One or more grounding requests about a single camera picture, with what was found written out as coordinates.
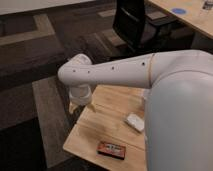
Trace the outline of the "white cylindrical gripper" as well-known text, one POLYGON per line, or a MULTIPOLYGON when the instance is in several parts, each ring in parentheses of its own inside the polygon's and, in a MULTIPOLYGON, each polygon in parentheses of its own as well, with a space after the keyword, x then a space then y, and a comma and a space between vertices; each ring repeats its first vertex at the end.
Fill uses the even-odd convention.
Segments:
POLYGON ((85 106, 96 112, 96 109, 92 103, 92 92, 89 85, 80 85, 77 87, 70 87, 69 88, 69 113, 72 115, 74 111, 78 108, 78 105, 85 106))

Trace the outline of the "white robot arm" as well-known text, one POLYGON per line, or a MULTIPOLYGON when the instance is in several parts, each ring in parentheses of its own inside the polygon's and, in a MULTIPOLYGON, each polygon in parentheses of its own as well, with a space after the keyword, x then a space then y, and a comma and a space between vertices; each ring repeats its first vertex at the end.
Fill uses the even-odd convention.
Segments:
POLYGON ((90 101, 92 85, 147 89, 147 170, 213 171, 213 54, 155 52, 100 64, 77 54, 58 78, 77 104, 90 101))

